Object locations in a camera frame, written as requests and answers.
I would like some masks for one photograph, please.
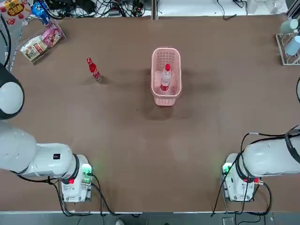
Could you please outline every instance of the pink basket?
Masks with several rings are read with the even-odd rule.
[[[172,78],[169,90],[165,93],[160,89],[161,74],[166,64],[171,65]],[[174,48],[157,48],[152,54],[151,92],[155,104],[172,106],[181,94],[180,54]]]

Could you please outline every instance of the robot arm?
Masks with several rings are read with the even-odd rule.
[[[248,145],[241,154],[230,154],[223,165],[225,199],[250,201],[255,180],[263,176],[278,176],[300,173],[299,130],[285,136],[262,139]]]
[[[22,110],[24,90],[2,64],[0,74],[0,169],[22,176],[53,176],[61,180],[64,201],[88,201],[92,167],[85,156],[72,154],[65,144],[36,143],[32,135],[1,121]]]
[[[290,138],[293,147],[300,154],[300,136]],[[300,173],[300,163],[290,154],[285,139],[274,139],[256,142],[246,147],[244,163],[239,159],[239,165],[244,175],[250,177],[278,176]]]

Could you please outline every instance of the brown table surface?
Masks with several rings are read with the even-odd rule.
[[[66,143],[84,154],[114,211],[212,211],[221,166],[240,150],[243,135],[284,133],[299,122],[299,68],[281,65],[274,36],[282,21],[279,15],[64,20],[67,41],[36,65],[17,54],[13,74],[26,101],[10,123],[38,143]],[[24,35],[36,29],[31,23]],[[171,108],[157,107],[150,91],[151,54],[159,46],[181,54],[183,91]],[[87,57],[103,84],[93,80]],[[0,210],[60,210],[53,187],[7,171],[0,177]],[[273,211],[299,211],[299,176],[263,180]],[[69,209],[99,211],[99,197],[92,198]],[[225,210],[222,201],[217,210]],[[267,204],[260,188],[246,210]]]

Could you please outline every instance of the floor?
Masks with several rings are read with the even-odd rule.
[[[232,217],[223,213],[217,213],[210,217],[210,213],[143,213],[138,218],[131,214],[123,214],[119,217],[107,215],[103,219],[100,215],[88,217],[65,217],[61,213],[36,213],[36,214],[9,214],[0,215],[0,225],[114,225],[118,218],[121,218],[125,225],[222,225],[223,218]],[[256,221],[259,217],[246,213],[237,215],[237,223],[241,221]],[[266,225],[298,225],[300,221],[299,213],[269,213],[266,216]],[[263,225],[263,217],[256,225]]]

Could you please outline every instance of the snack bag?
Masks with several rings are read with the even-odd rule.
[[[0,3],[0,12],[8,25],[14,25],[17,20],[31,15],[31,8],[27,0],[6,0]]]
[[[20,51],[29,60],[34,60],[37,56],[43,54],[47,49],[47,46],[42,41],[42,36],[39,35],[29,40],[24,46],[21,47]]]
[[[62,36],[62,31],[54,23],[43,33],[42,40],[48,47],[53,47]]]

